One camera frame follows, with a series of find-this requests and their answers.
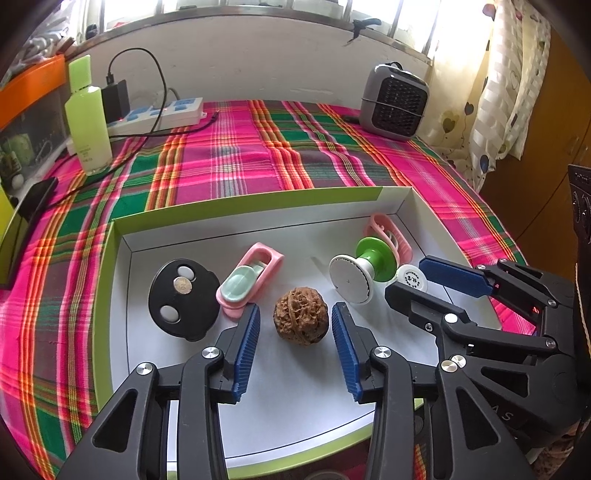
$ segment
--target black round lid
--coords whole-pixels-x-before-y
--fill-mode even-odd
[[[197,262],[173,260],[152,281],[148,295],[152,320],[169,335],[201,340],[217,319],[219,286],[215,274]]]

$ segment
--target orange shelf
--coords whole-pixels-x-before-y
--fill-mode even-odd
[[[66,62],[57,55],[26,70],[0,91],[0,130],[32,104],[66,82]]]

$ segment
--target power strip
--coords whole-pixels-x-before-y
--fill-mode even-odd
[[[140,135],[149,132],[154,125],[160,108],[145,106],[130,111],[126,117],[107,125],[109,136],[111,135]],[[203,98],[188,98],[177,100],[162,112],[162,117],[156,125],[155,131],[168,130],[178,127],[197,125],[207,114],[203,113]],[[70,155],[76,153],[72,138],[67,140],[67,149]]]

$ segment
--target pink plastic holder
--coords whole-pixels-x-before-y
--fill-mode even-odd
[[[376,236],[386,242],[392,249],[398,266],[409,264],[413,260],[413,248],[388,215],[374,213],[365,227],[363,234],[365,236]]]
[[[283,255],[273,250],[272,248],[257,242],[255,243],[248,252],[242,257],[240,263],[232,271],[230,276],[234,275],[236,269],[243,265],[264,265],[259,276],[256,278],[254,285],[248,290],[245,298],[239,302],[231,302],[224,299],[222,295],[222,285],[217,289],[216,299],[217,302],[222,306],[223,312],[231,319],[238,320],[242,316],[244,307],[246,304],[253,299],[253,297],[259,292],[264,283],[268,281],[273,274],[279,269],[283,262]]]

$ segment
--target black phone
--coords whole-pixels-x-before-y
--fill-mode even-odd
[[[14,285],[22,255],[56,187],[55,177],[40,181],[17,206],[0,242],[0,290],[10,290]]]

